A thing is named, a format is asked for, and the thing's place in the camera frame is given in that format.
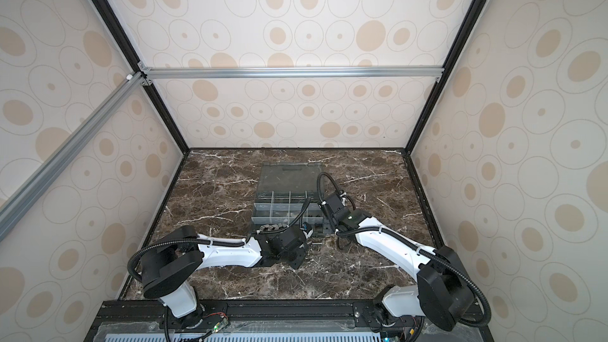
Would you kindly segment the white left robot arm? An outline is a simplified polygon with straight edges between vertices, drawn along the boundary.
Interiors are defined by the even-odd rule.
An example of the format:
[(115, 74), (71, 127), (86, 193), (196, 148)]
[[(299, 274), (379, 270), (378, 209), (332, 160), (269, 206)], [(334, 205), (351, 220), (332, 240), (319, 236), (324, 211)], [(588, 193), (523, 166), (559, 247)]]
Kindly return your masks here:
[(182, 226), (134, 253), (129, 275), (142, 284), (146, 299), (158, 299), (175, 318), (200, 314), (202, 308), (188, 278), (197, 270), (213, 267), (272, 267), (287, 264), (298, 269), (306, 257), (314, 230), (307, 223), (293, 223), (276, 230), (256, 231), (247, 239), (225, 239), (198, 234)]

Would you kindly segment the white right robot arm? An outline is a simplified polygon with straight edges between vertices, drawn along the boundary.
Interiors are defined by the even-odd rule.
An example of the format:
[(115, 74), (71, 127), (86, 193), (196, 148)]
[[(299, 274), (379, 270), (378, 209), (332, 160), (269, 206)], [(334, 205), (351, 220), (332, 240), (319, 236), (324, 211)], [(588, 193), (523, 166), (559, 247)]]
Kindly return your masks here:
[(380, 307), (389, 316), (422, 316), (444, 331), (461, 323), (470, 327), (486, 326), (491, 318), (483, 310), (476, 318), (467, 318), (470, 307), (487, 301), (471, 280), (457, 253), (422, 245), (383, 225), (360, 208), (346, 206), (345, 196), (332, 194), (319, 207), (335, 235), (357, 242), (392, 261), (410, 275), (416, 285), (393, 286), (380, 295)]

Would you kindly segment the clear plastic compartment box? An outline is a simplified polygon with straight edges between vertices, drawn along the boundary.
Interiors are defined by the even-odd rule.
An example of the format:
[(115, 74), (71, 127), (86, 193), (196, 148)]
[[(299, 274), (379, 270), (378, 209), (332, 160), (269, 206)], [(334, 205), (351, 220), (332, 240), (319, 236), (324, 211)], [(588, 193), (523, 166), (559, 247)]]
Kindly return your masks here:
[(317, 178), (324, 168), (319, 162), (265, 163), (256, 188), (252, 228), (270, 230), (288, 225), (301, 212), (306, 199), (310, 198), (302, 221), (312, 227), (315, 237), (325, 235), (329, 223), (324, 220), (318, 206), (317, 189)]

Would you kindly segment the silver aluminium crossbar rear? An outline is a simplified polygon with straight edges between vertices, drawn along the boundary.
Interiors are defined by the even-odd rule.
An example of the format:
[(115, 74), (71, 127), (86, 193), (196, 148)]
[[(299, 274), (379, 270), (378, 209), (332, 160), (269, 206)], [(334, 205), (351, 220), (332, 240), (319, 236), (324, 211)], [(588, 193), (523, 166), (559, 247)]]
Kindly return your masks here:
[(150, 79), (329, 79), (372, 77), (440, 78), (441, 66), (322, 66), (143, 69)]

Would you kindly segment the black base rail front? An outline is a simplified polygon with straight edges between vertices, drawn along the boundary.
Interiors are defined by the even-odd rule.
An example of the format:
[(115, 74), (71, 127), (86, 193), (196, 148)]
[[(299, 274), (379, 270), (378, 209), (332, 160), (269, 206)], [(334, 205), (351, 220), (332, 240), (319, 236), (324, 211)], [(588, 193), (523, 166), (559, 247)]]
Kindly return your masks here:
[(87, 341), (491, 341), (488, 328), (445, 332), (428, 319), (383, 325), (370, 300), (211, 300), (197, 326), (155, 301), (101, 305)]

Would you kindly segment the silver aluminium rail left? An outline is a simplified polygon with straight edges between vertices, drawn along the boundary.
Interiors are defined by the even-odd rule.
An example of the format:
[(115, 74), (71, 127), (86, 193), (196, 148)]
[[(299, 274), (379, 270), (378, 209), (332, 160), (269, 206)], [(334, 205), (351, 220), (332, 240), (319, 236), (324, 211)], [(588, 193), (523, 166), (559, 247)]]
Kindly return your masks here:
[(96, 136), (114, 112), (143, 84), (143, 74), (134, 72), (72, 133), (49, 159), (8, 199), (1, 208), (1, 239), (21, 221), (57, 177)]

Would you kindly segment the black corner frame post right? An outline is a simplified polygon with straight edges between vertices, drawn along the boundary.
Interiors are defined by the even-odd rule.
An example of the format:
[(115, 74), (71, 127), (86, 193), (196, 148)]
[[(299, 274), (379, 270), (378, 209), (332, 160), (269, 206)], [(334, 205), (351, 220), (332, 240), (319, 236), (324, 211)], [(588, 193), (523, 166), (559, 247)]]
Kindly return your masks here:
[(413, 128), (413, 133), (405, 146), (405, 156), (410, 156), (413, 153), (416, 144), (421, 138), (428, 120), (430, 119), (435, 106), (438, 104), (449, 78), (452, 76), (454, 68), (462, 55), (467, 41), (470, 39), (470, 35), (473, 32), (473, 29), (478, 22), (487, 1), (488, 0), (472, 0), (470, 3), (470, 6), (465, 13), (462, 25), (460, 26), (459, 31), (456, 33), (456, 37), (451, 45), (451, 49), (446, 56), (446, 60), (443, 64), (443, 74), (439, 78), (438, 82), (432, 87), (431, 93), (424, 104), (421, 115), (418, 117), (415, 127)]

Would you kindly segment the black corner frame post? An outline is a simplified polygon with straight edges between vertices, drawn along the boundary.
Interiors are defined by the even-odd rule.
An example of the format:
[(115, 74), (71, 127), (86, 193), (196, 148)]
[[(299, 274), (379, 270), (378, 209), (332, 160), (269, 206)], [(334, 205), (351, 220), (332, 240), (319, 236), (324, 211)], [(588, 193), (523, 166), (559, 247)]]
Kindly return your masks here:
[(462, 55), (467, 41), (470, 39), (470, 35), (473, 32), (473, 29), (478, 22), (487, 1), (488, 0), (472, 0), (470, 3), (470, 6), (465, 13), (462, 25), (460, 26), (459, 31), (456, 33), (456, 37), (451, 45), (451, 49), (446, 56), (446, 60), (443, 64), (443, 74), (439, 78), (438, 82), (432, 87), (431, 93), (424, 104), (421, 115), (418, 117), (415, 127), (413, 128), (413, 133), (405, 146), (405, 156), (410, 156), (413, 153), (416, 144), (421, 138), (428, 120), (430, 119), (435, 106), (438, 104), (449, 78), (452, 76), (454, 68)]
[(148, 80), (148, 83), (143, 85), (148, 98), (157, 110), (158, 115), (160, 115), (162, 122), (167, 127), (169, 134), (177, 144), (180, 152), (183, 155), (187, 155), (190, 148), (188, 147), (185, 138), (178, 130), (177, 124), (173, 117), (169, 114), (169, 110), (167, 109), (161, 95), (158, 93), (157, 88), (153, 82), (148, 79), (147, 74), (143, 72), (143, 69), (140, 66), (141, 58), (139, 58), (139, 54), (136, 52), (131, 40), (125, 32), (124, 27), (121, 25), (118, 17), (112, 9), (109, 0), (91, 0), (91, 2), (93, 3), (95, 10), (100, 15), (101, 20), (103, 20), (106, 28), (109, 30), (112, 39), (116, 42), (122, 55), (127, 60), (130, 68), (136, 73), (141, 73), (143, 77)]

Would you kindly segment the black corner frame post left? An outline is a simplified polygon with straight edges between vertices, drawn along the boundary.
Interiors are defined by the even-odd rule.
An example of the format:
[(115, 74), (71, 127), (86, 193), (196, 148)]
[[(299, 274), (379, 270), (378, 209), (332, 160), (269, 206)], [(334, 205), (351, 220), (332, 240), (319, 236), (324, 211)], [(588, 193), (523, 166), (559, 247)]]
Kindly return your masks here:
[(91, 2), (93, 3), (95, 10), (100, 15), (101, 20), (103, 20), (106, 28), (109, 30), (112, 39), (116, 42), (122, 55), (127, 60), (130, 68), (136, 73), (141, 73), (143, 77), (148, 80), (148, 83), (143, 85), (148, 98), (157, 110), (158, 115), (160, 115), (162, 122), (167, 127), (169, 134), (177, 144), (180, 152), (183, 155), (187, 155), (190, 148), (188, 147), (185, 138), (178, 130), (177, 124), (173, 117), (169, 114), (169, 110), (167, 109), (161, 95), (158, 93), (157, 88), (153, 82), (148, 79), (147, 74), (143, 72), (143, 69), (140, 66), (141, 58), (139, 58), (139, 54), (136, 52), (131, 40), (125, 32), (124, 27), (121, 25), (118, 17), (112, 9), (109, 0), (91, 0)]

